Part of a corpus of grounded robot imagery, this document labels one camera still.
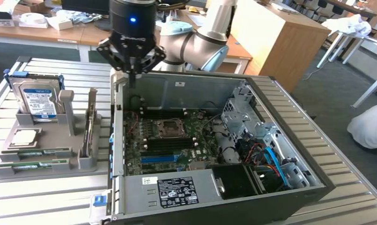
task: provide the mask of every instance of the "black computer monitor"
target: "black computer monitor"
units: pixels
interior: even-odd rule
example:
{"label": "black computer monitor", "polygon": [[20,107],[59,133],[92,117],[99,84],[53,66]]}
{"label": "black computer monitor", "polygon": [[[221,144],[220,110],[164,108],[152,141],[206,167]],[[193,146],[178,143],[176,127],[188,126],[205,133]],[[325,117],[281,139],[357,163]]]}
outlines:
{"label": "black computer monitor", "polygon": [[61,0],[61,8],[65,10],[109,14],[109,0]]}

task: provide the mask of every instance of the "grooved aluminum surface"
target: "grooved aluminum surface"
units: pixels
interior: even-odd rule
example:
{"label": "grooved aluminum surface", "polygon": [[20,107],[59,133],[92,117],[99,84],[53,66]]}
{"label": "grooved aluminum surface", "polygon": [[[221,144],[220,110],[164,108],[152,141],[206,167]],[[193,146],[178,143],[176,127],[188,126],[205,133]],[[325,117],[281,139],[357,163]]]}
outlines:
{"label": "grooved aluminum surface", "polygon": [[[0,181],[0,225],[5,224],[88,224],[89,197],[107,188],[108,142],[111,123],[111,66],[61,60],[32,59],[24,71],[63,73],[65,89],[75,91],[75,113],[84,113],[88,90],[99,88],[96,108],[103,115],[100,161],[95,172],[37,177],[35,180]],[[304,207],[288,220],[274,225],[341,224],[377,225],[377,191],[354,168],[320,128],[304,114],[300,106],[269,77],[253,77],[308,148],[337,188],[321,201]],[[9,88],[0,86],[0,149],[12,124],[17,103]],[[268,115],[261,108],[262,116]]]}

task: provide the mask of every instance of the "person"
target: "person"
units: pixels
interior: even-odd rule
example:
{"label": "person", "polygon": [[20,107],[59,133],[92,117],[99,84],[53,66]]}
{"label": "person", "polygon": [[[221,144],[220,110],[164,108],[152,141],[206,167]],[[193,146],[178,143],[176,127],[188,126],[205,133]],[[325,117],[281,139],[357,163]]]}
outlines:
{"label": "person", "polygon": [[346,131],[357,146],[377,154],[377,105],[352,119]]}

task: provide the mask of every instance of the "blue hard drive label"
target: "blue hard drive label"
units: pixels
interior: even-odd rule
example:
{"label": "blue hard drive label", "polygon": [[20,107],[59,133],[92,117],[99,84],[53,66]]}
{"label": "blue hard drive label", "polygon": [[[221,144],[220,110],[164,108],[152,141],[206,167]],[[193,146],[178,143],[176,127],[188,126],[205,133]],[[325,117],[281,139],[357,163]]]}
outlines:
{"label": "blue hard drive label", "polygon": [[24,89],[27,105],[33,118],[49,120],[56,117],[52,91],[48,89]]}

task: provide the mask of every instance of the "floor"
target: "floor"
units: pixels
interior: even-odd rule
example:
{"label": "floor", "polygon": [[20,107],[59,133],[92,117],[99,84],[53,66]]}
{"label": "floor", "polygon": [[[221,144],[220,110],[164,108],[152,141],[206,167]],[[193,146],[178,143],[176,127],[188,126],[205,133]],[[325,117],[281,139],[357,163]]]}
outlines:
{"label": "floor", "polygon": [[[324,53],[320,50],[304,77],[316,70]],[[35,58],[79,60],[77,50],[0,43],[0,81],[3,70],[11,68],[16,58],[27,54]],[[96,52],[91,52],[91,60],[104,62]],[[369,86],[369,81],[357,71],[334,62],[328,63],[309,80],[300,81],[293,95],[309,114],[316,116],[316,123],[377,188],[377,156],[365,153],[354,145],[346,132],[350,119],[377,105],[377,97],[372,96],[358,109],[349,106]]]}

